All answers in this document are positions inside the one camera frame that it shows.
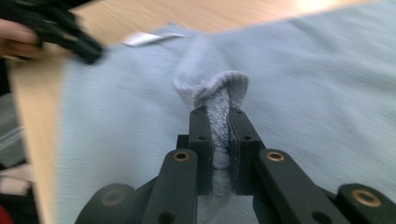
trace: table surface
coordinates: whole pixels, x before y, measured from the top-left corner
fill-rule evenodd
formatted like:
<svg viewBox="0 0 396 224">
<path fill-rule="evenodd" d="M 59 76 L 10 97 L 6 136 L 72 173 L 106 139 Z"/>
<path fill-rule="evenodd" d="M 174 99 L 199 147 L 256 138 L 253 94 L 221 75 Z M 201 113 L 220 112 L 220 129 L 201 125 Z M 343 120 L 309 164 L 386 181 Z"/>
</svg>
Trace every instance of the table surface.
<svg viewBox="0 0 396 224">
<path fill-rule="evenodd" d="M 218 32 L 251 24 L 285 20 L 368 0 L 103 0 L 74 9 L 81 27 L 106 45 L 128 34 L 150 32 L 168 22 L 191 29 Z M 45 55 L 17 63 L 10 80 L 19 118 L 25 130 L 27 157 L 33 164 L 35 195 L 41 222 L 52 224 L 55 208 L 55 164 L 58 110 L 69 52 L 53 45 Z"/>
</svg>

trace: white tag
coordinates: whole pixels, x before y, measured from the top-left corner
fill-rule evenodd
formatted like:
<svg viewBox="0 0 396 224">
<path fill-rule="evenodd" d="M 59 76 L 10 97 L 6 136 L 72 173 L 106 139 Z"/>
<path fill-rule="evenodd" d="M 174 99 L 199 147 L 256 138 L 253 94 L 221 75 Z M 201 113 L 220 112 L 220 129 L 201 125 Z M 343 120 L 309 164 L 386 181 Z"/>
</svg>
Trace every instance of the white tag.
<svg viewBox="0 0 396 224">
<path fill-rule="evenodd" d="M 151 35 L 147 33 L 137 32 L 131 35 L 128 35 L 123 43 L 129 46 L 138 47 L 142 45 L 147 45 L 151 43 L 157 43 L 163 41 L 165 39 L 170 39 L 174 37 L 184 37 L 184 35 L 178 34 L 166 34 L 166 35 Z"/>
</svg>

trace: gray knit fabric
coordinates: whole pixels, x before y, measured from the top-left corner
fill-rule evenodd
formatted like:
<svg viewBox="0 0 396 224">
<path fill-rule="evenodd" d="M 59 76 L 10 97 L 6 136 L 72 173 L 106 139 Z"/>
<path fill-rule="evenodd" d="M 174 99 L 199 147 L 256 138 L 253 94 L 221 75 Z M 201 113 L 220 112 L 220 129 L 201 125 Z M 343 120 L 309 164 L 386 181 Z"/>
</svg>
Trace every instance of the gray knit fabric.
<svg viewBox="0 0 396 224">
<path fill-rule="evenodd" d="M 216 150 L 199 220 L 257 223 L 251 198 L 230 196 L 225 172 L 225 118 L 242 102 L 265 145 L 287 151 L 317 185 L 362 183 L 396 201 L 395 15 L 396 3 L 382 1 L 213 35 L 168 25 L 156 34 L 185 37 L 115 46 L 95 66 L 72 59 L 57 223 L 72 223 L 107 184 L 138 188 L 156 176 L 199 105 Z"/>
</svg>

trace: finger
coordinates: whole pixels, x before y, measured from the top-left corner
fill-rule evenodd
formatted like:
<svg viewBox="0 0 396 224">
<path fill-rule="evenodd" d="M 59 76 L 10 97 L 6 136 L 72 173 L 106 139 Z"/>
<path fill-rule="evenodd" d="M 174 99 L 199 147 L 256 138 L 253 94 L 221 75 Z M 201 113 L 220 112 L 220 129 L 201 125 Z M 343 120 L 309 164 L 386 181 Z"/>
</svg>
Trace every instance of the finger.
<svg viewBox="0 0 396 224">
<path fill-rule="evenodd" d="M 35 44 L 26 44 L 19 41 L 8 40 L 7 48 L 15 49 L 15 50 L 22 50 L 22 51 L 40 51 L 38 45 Z"/>
<path fill-rule="evenodd" d="M 3 38 L 0 38 L 0 57 L 7 55 L 7 41 Z"/>
<path fill-rule="evenodd" d="M 0 38 L 28 44 L 35 44 L 38 41 L 37 35 L 28 27 L 13 21 L 5 20 L 0 20 Z"/>
</svg>

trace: screw hole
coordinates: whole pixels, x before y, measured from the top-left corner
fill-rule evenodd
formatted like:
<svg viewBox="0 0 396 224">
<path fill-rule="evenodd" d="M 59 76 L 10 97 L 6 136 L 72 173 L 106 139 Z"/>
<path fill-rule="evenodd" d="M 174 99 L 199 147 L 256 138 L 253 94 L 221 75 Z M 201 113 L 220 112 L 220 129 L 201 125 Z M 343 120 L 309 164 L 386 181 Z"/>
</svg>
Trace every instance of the screw hole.
<svg viewBox="0 0 396 224">
<path fill-rule="evenodd" d="M 112 189 L 102 197 L 102 204 L 107 206 L 116 205 L 125 198 L 125 192 L 121 189 Z"/>
<path fill-rule="evenodd" d="M 158 215 L 158 222 L 161 224 L 171 224 L 175 221 L 175 219 L 175 215 L 170 212 L 163 212 Z"/>
<path fill-rule="evenodd" d="M 278 153 L 278 152 L 268 152 L 267 153 L 267 158 L 271 161 L 283 161 L 285 160 L 285 157 Z"/>
<path fill-rule="evenodd" d="M 332 224 L 332 220 L 324 213 L 314 212 L 312 218 L 319 224 Z"/>
<path fill-rule="evenodd" d="M 381 206 L 381 200 L 376 197 L 372 192 L 366 189 L 354 189 L 352 190 L 352 196 L 356 201 L 370 207 Z"/>
<path fill-rule="evenodd" d="M 178 152 L 174 155 L 175 161 L 187 161 L 190 155 L 187 152 Z"/>
</svg>

